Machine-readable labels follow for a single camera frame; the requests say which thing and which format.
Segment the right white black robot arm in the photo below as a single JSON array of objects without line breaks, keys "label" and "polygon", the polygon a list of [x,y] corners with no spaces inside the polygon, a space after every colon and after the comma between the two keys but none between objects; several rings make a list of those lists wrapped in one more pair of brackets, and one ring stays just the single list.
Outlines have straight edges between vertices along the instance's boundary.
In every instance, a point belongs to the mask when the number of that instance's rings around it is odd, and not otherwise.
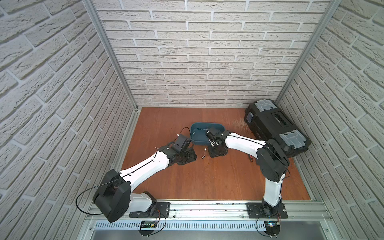
[{"label": "right white black robot arm", "polygon": [[289,159],[277,143],[250,139],[230,131],[221,132],[216,128],[206,130],[210,142],[208,146],[212,158],[225,156],[229,149],[246,153],[256,159],[265,177],[265,193],[260,206],[262,216],[277,217],[282,203],[282,185],[289,172]]}]

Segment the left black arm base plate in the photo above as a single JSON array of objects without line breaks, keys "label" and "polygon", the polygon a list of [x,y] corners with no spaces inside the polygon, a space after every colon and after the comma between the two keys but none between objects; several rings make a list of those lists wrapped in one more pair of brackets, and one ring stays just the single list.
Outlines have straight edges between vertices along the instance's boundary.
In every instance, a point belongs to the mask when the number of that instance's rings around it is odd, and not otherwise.
[{"label": "left black arm base plate", "polygon": [[169,217],[170,212],[170,202],[156,202],[152,203],[148,210],[145,212],[143,211],[137,211],[137,212],[130,212],[129,217],[130,218],[157,218],[159,216],[163,218]]}]

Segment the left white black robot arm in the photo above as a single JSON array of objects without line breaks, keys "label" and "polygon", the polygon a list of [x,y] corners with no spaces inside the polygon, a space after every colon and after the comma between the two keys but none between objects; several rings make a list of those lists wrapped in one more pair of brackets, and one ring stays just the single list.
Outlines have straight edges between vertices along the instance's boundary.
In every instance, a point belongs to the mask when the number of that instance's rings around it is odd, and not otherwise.
[{"label": "left white black robot arm", "polygon": [[157,200],[148,193],[133,194],[133,191],[154,174],[174,164],[194,162],[197,155],[193,147],[189,146],[191,143],[191,138],[179,134],[176,139],[158,148],[152,156],[135,166],[120,172],[108,171],[99,185],[82,191],[76,197],[76,208],[86,215],[95,216],[95,213],[82,210],[78,201],[84,193],[96,189],[93,203],[101,211],[100,215],[105,216],[110,223],[119,220],[126,212],[153,212]]}]

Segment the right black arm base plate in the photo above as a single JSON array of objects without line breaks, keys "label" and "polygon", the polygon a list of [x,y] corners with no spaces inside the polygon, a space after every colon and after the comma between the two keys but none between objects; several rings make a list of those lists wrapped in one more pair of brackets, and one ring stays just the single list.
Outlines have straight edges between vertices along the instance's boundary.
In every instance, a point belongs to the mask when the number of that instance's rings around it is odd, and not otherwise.
[{"label": "right black arm base plate", "polygon": [[283,203],[271,207],[267,203],[246,203],[250,219],[287,219],[288,213]]}]

